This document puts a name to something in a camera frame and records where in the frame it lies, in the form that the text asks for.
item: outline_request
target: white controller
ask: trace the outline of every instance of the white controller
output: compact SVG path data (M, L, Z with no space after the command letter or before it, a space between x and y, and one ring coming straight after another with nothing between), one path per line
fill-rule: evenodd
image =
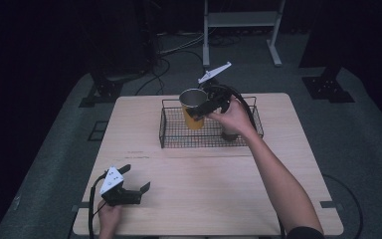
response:
M109 171L107 172L106 178L104 179L103 185L101 186L100 195L111 190L121 182L123 182L122 174L119 173L116 167L110 167Z
M212 70L210 72L206 71L206 74L198 79L198 83L199 84L202 84L212 78L214 78L216 75L218 75L219 73L225 71L227 68L229 68L232 64L230 62L227 62L226 65L220 67L220 68L216 68L215 70Z

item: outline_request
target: human hand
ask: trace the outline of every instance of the human hand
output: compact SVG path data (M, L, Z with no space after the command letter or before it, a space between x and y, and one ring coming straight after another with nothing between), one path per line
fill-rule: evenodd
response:
M98 204L98 219L100 222L99 239L110 239L116 232L121 216L121 205L109 206L104 200Z
M229 108L224 114L210 113L206 117L218 121L228 132L242 135L254 130L247 112L234 96L231 96Z

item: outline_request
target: forearm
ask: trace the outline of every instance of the forearm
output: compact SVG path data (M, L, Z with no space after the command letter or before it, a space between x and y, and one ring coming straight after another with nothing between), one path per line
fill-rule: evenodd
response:
M113 230L100 229L98 239L112 239L114 235Z
M254 130L242 137L250 148L269 199L289 232L307 226L322 232L318 217L305 190Z

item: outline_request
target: white object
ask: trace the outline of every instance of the white object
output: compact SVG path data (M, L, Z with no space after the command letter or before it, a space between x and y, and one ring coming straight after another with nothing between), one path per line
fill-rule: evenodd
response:
M226 63L226 65L224 65L224 66L222 66L220 68L216 68L215 70L212 70L210 72L206 71L206 74L201 79L198 79L198 83L202 84L205 81L214 78L216 75L218 75L219 73L225 71L230 66L232 66L232 64L230 62L228 62L228 63Z
M276 38L281 25L282 15L286 0L280 0L281 4L278 11L265 12L219 12L210 13L208 11L208 0L204 3L204 39L203 39L203 66L210 66L209 51L209 28L218 27L256 27L273 26L272 38L267 40L269 51L276 67L282 65L282 61L276 50Z
M100 195L111 190L121 182L123 182L122 174L119 173L116 167L110 167L109 171L107 172L106 178L104 179L103 185L101 186Z

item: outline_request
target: floor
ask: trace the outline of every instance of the floor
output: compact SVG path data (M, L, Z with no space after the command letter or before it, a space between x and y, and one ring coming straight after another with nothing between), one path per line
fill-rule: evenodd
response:
M224 38L212 47L210 70L232 63L218 80L241 93L287 93L344 225L335 238L382 238L382 114L360 80L345 69L337 81L354 103L313 100L302 77L323 69L300 69L308 35L280 34L283 65L274 66L269 35ZM172 49L193 38L163 36L160 48ZM163 57L153 74L123 85L121 95L177 95L196 87L204 69L201 45ZM112 103L79 105L93 85L90 74L78 80L43 143L13 205L0 225L0 238L84 238L72 233L95 163L100 141L90 136L98 121L108 121Z

